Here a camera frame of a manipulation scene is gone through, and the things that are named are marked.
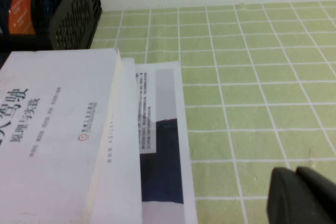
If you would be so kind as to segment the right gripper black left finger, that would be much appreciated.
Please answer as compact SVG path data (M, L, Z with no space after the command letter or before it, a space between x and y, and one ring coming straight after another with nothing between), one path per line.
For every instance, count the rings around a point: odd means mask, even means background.
M283 167L271 173L267 216L269 223L331 223L296 171Z

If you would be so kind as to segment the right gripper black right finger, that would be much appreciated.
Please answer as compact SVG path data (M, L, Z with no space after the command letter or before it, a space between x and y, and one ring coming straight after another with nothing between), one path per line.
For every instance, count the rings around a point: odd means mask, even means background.
M335 183L309 167L299 166L296 174L308 186L317 203L335 223Z

